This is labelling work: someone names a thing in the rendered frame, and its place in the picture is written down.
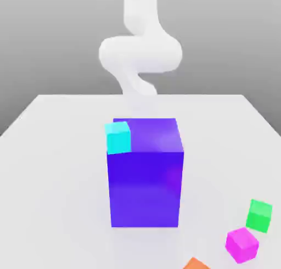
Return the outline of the small cyan cube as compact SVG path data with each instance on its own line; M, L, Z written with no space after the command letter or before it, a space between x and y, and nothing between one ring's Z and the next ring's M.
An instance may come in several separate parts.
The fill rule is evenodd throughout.
M131 152L131 130L126 121L105 124L107 153Z

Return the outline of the large purple box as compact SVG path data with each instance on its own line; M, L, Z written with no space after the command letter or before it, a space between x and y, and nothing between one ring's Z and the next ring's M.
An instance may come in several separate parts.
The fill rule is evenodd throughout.
M184 149L176 119L113 119L121 121L131 152L107 155L112 227L177 227Z

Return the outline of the small green cube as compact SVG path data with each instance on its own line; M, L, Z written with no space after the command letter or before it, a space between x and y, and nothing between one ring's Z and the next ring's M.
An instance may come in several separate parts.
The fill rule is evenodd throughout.
M263 201L251 199L246 227L267 233L271 223L272 205Z

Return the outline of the small magenta cube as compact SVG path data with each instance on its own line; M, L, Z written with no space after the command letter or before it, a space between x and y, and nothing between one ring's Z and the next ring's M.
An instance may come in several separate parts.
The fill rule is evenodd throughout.
M259 241L246 227L227 233L226 250L238 264L242 264L256 257Z

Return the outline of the small orange cube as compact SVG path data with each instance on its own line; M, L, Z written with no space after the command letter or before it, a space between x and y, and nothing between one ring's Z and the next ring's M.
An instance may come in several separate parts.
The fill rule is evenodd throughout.
M183 269L210 269L209 266L201 262L195 257L192 257Z

